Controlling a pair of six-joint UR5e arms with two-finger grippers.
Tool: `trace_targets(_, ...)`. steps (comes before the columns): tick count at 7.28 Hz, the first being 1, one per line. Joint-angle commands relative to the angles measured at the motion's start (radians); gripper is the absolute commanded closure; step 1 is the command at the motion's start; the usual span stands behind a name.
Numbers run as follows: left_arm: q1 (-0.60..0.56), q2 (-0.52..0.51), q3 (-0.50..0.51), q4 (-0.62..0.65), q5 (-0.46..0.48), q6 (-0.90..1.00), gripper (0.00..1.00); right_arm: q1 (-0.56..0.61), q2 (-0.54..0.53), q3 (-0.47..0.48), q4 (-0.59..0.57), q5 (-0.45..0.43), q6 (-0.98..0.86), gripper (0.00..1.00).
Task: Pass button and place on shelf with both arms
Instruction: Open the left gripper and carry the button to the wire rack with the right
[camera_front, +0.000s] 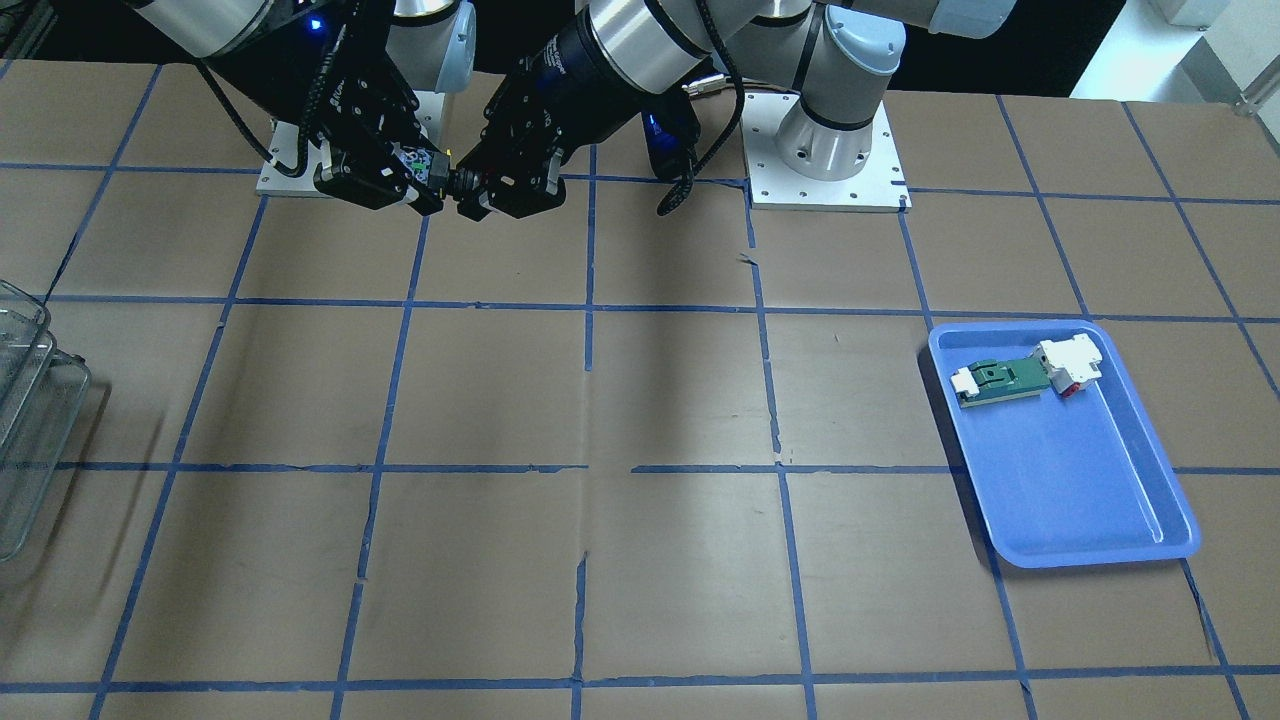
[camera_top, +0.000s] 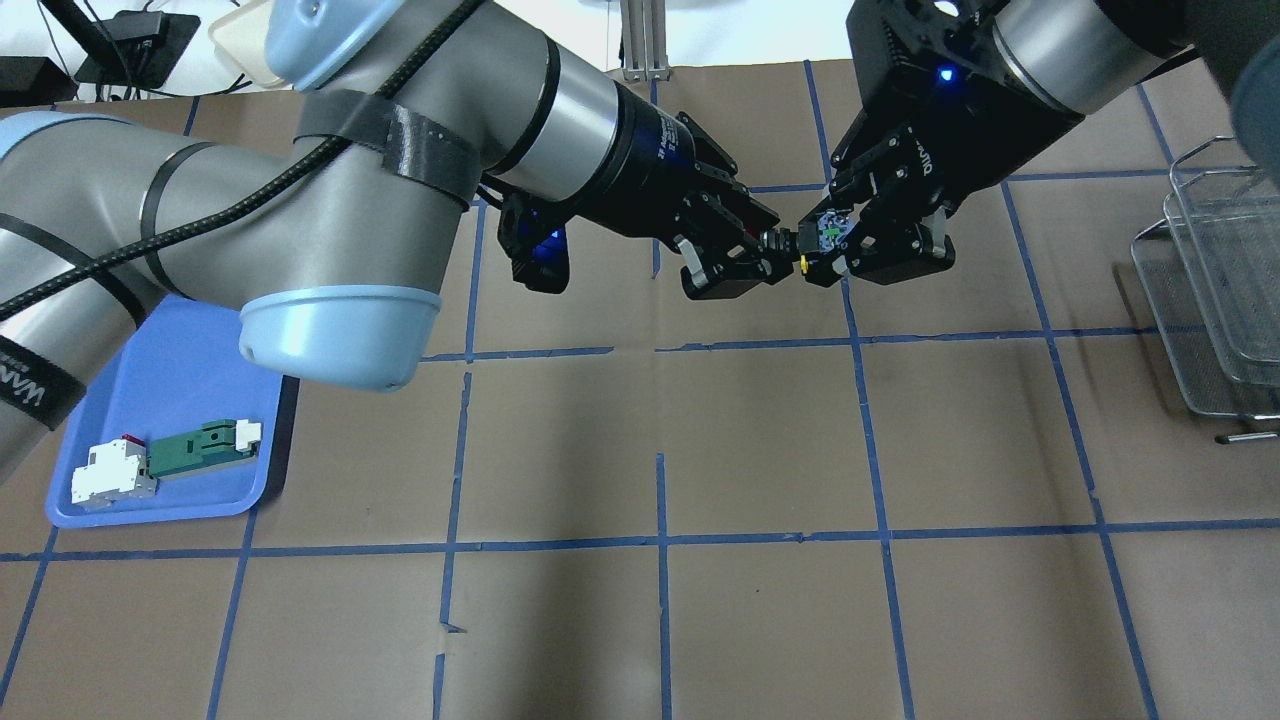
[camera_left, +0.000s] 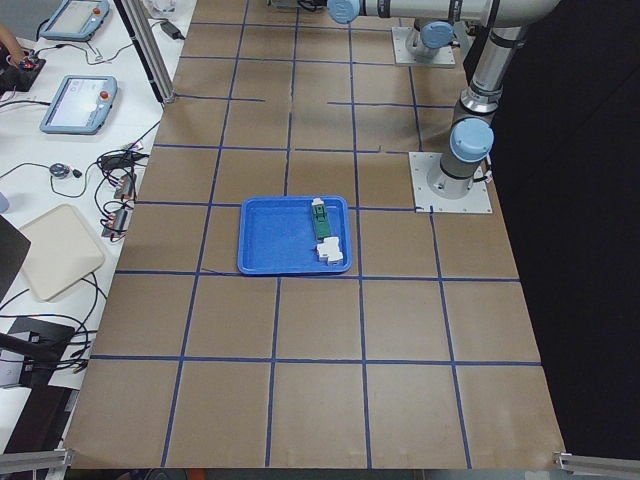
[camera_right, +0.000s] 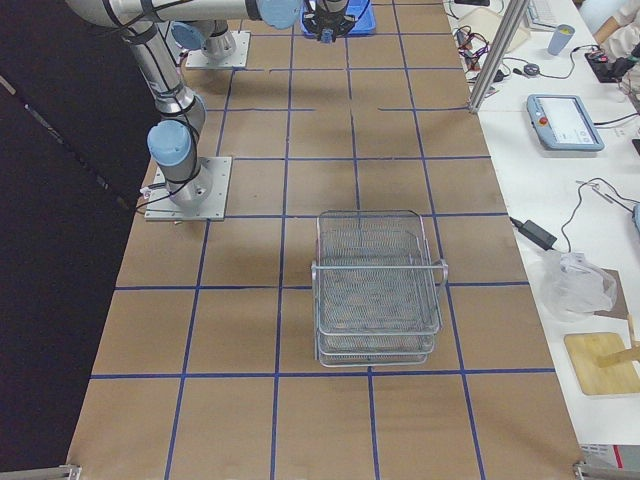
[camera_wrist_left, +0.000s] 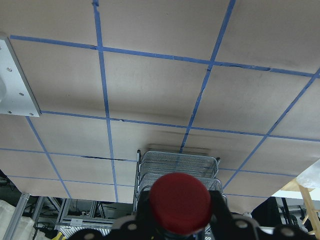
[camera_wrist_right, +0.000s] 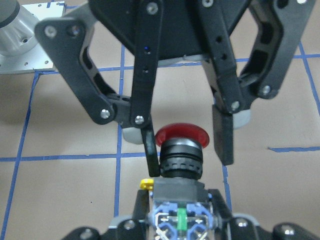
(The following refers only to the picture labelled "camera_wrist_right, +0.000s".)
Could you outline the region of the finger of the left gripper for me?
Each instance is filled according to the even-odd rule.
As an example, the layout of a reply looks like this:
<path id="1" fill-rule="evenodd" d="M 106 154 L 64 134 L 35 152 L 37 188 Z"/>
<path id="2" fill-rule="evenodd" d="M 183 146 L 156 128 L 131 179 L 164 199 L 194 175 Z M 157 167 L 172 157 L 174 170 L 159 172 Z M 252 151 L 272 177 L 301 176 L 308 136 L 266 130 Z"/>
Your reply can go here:
<path id="1" fill-rule="evenodd" d="M 153 90 L 132 85 L 131 96 L 116 93 L 93 63 L 89 48 L 96 19 L 46 18 L 35 26 L 35 36 L 65 79 L 89 117 L 99 125 L 117 122 L 128 135 L 138 135 L 144 145 L 150 177 L 160 176 L 151 118 Z"/>
<path id="2" fill-rule="evenodd" d="M 234 129 L 255 99 L 274 98 L 283 83 L 315 1 L 201 0 L 195 10 L 204 34 L 202 66 L 215 103 L 213 141 L 225 166 L 234 163 Z M 244 12 L 257 24 L 249 59 L 240 74 L 230 35 Z"/>

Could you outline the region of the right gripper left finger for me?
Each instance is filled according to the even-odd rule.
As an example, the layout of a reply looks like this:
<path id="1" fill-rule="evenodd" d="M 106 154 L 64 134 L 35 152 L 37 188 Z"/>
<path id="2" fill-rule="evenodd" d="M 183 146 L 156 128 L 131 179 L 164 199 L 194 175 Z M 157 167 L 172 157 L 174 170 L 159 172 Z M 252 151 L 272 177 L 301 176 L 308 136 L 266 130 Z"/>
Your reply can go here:
<path id="1" fill-rule="evenodd" d="M 108 240 L 148 240 L 150 226 L 150 191 L 137 191 L 132 214 L 114 217 L 107 229 Z"/>

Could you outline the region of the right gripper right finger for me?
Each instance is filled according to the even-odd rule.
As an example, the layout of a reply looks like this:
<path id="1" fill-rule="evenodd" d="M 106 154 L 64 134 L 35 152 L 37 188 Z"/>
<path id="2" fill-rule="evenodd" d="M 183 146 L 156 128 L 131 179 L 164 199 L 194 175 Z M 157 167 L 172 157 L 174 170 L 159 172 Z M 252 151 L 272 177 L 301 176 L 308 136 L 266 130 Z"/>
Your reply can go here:
<path id="1" fill-rule="evenodd" d="M 253 218 L 242 213 L 232 214 L 218 189 L 209 189 L 213 213 L 217 217 L 215 236 L 218 240 L 257 240 Z"/>

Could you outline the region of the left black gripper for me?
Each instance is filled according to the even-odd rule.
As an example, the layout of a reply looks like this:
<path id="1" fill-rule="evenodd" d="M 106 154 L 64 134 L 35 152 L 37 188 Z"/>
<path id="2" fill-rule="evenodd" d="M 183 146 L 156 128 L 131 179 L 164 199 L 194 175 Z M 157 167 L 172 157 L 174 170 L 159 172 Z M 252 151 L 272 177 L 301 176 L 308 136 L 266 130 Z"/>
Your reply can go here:
<path id="1" fill-rule="evenodd" d="M 249 6 L 248 0 L 216 0 L 231 34 Z M 90 0 L 91 12 L 132 54 L 136 48 L 136 25 L 140 1 Z M 159 59 L 207 53 L 195 0 L 165 0 Z"/>

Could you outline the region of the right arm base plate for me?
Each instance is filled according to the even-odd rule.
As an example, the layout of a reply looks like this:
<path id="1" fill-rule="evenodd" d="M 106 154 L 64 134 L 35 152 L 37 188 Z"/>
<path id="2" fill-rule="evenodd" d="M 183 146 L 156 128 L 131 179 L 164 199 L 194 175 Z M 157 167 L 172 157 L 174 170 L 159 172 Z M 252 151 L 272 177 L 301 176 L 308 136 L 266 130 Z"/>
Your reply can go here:
<path id="1" fill-rule="evenodd" d="M 63 0 L 20 4 L 17 0 L 0 2 L 0 73 L 24 74 L 54 71 L 55 66 L 38 43 L 35 25 L 45 19 L 61 17 Z"/>

